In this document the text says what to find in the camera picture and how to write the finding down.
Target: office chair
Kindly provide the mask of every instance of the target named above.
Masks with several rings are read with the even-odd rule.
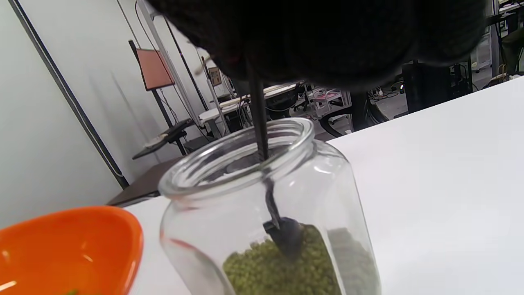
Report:
[[[266,113],[272,120],[291,117],[289,110],[298,101],[298,94],[302,85],[297,83],[293,91],[280,94],[266,101]]]
[[[329,119],[339,115],[351,115],[353,131],[358,131],[373,126],[376,124],[376,122],[383,123],[388,121],[388,119],[380,112],[377,106],[369,102],[366,92],[352,93],[351,106],[332,111],[320,118],[320,126],[327,133],[336,138],[341,137],[344,134],[336,131],[331,126]]]

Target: green beans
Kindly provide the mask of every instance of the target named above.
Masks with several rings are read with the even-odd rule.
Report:
[[[320,232],[303,226],[302,253],[296,261],[286,259],[271,240],[226,259],[223,269],[237,295],[341,294]]]
[[[236,295],[341,295],[324,240],[312,225],[304,230],[301,256],[290,261],[272,240],[252,243],[224,262]],[[371,254],[346,228],[327,231],[332,254],[347,295],[378,295],[380,283]]]
[[[65,295],[79,295],[79,292],[77,289],[74,289],[74,290],[71,290],[69,292],[67,292]]]

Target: white desk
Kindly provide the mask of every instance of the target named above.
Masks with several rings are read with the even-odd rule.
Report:
[[[295,88],[295,85],[296,84],[293,83],[293,84],[284,84],[284,85],[277,85],[277,86],[271,86],[271,87],[265,88],[264,89],[264,98],[269,99],[277,95],[291,91]],[[227,114],[227,113],[234,112],[236,110],[237,108],[227,107],[224,110],[222,110],[222,112],[224,114]],[[211,120],[215,120],[218,117],[219,117],[219,111],[217,108],[205,111],[199,115],[200,121],[202,123],[205,123]]]
[[[523,294],[524,79],[330,141],[348,158],[383,295]],[[145,236],[132,295],[189,295],[158,242],[168,201],[128,208]]]
[[[521,5],[524,5],[524,4],[515,3],[515,4],[508,5],[506,7],[501,7],[501,8],[499,8],[498,12],[499,13],[507,13],[507,12],[510,12],[510,11],[513,11],[513,10],[519,8]]]

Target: metal pole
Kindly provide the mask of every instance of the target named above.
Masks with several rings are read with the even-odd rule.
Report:
[[[208,86],[213,87],[211,85],[211,81],[207,79]],[[226,134],[231,134],[231,131],[229,130],[229,126],[227,126],[226,118],[224,117],[224,113],[222,112],[222,109],[220,108],[219,99],[216,97],[215,91],[211,91],[211,95],[213,96],[213,101],[215,102],[215,106],[217,111],[219,111],[220,119],[222,119],[222,123],[224,123],[224,129]]]
[[[467,59],[467,81],[470,84],[468,93],[473,93],[473,70],[471,69],[471,56]]]
[[[341,90],[340,94],[342,95],[342,104],[345,107],[351,106],[351,94],[350,94],[350,92]],[[350,114],[347,115],[347,122],[350,125],[351,131],[352,132],[355,131],[355,128],[353,127],[353,119],[352,119],[352,116]]]
[[[198,88],[197,82],[195,82],[195,78],[193,77],[193,73],[189,69],[188,63],[185,60],[184,54],[182,53],[182,49],[180,49],[180,46],[178,45],[178,41],[174,37],[173,30],[171,29],[171,26],[169,26],[169,22],[167,21],[167,19],[165,17],[164,17],[164,22],[166,23],[166,26],[169,29],[169,33],[171,34],[171,38],[173,38],[174,44],[177,46],[178,53],[180,54],[180,57],[182,58],[182,61],[184,62],[185,70],[188,72],[189,78],[191,78],[191,82],[193,82],[193,86],[196,89],[196,93],[198,94],[198,97],[200,98],[200,102],[202,103],[202,106],[204,106],[204,110],[205,111],[209,111],[208,104],[205,103],[204,96],[200,92],[200,89]]]
[[[157,101],[158,108],[162,112],[162,115],[164,116],[164,119],[166,120],[167,126],[169,128],[173,127],[173,123],[171,122],[171,119],[169,118],[169,115],[167,115],[166,108],[162,104],[162,100],[160,99],[160,96],[158,95],[158,92],[156,89],[151,90],[153,92],[153,96],[155,97],[155,100]]]
[[[157,29],[155,27],[155,24],[153,23],[153,15],[149,13],[147,10],[146,3],[144,0],[138,0],[138,8],[142,12],[142,15],[144,16],[144,19],[146,20],[146,24],[149,27],[149,30],[153,34],[153,39],[155,39],[155,42],[158,45],[158,50],[162,55],[164,56],[164,59],[166,60],[167,67],[171,75],[173,76],[173,79],[175,81],[176,87],[180,90],[180,99],[182,99],[183,103],[186,105],[189,116],[197,125],[201,125],[200,118],[195,114],[195,111],[191,107],[191,103],[188,99],[188,93],[185,90],[184,85],[182,84],[182,81],[180,80],[180,77],[178,76],[177,70],[174,67],[173,61],[169,57],[169,54],[166,51],[166,48],[164,47],[162,40],[160,39],[160,36],[158,35]]]
[[[187,152],[185,151],[184,145],[180,141],[180,139],[176,139],[175,142],[177,143],[178,149],[180,150],[180,153],[185,156],[187,155]]]
[[[204,71],[205,71],[205,78],[207,80],[207,83],[208,83],[208,87],[209,87],[209,91],[211,92],[211,95],[213,97],[216,97],[216,92],[215,92],[215,87],[213,86],[213,84],[211,83],[211,77],[210,77],[210,74],[209,74],[209,69],[207,67],[207,65],[205,64],[205,59],[204,57],[202,57],[201,59],[201,62],[202,62],[202,66],[204,67]],[[215,101],[215,105],[218,109],[220,109],[220,106],[218,104],[216,104],[216,101]]]
[[[487,15],[496,15],[498,14],[498,0],[490,0],[491,3],[488,4]],[[491,48],[491,60],[492,60],[492,77],[498,75],[498,66],[500,65],[500,53],[499,53],[499,42],[497,36],[497,26],[498,23],[491,25],[489,28],[489,39],[490,39],[490,48]]]

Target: black spoon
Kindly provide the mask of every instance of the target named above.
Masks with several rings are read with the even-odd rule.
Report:
[[[248,60],[246,60],[246,64],[249,76],[249,89],[251,92],[250,109],[257,140],[258,156],[262,163],[269,158],[264,86]],[[266,206],[271,215],[271,220],[264,223],[264,230],[271,236],[271,239],[284,256],[295,260],[300,256],[302,248],[302,226],[294,219],[280,217],[273,196],[275,184],[271,177],[269,177],[269,172],[270,170],[268,168],[263,170],[265,174],[263,178],[264,185],[266,186]]]

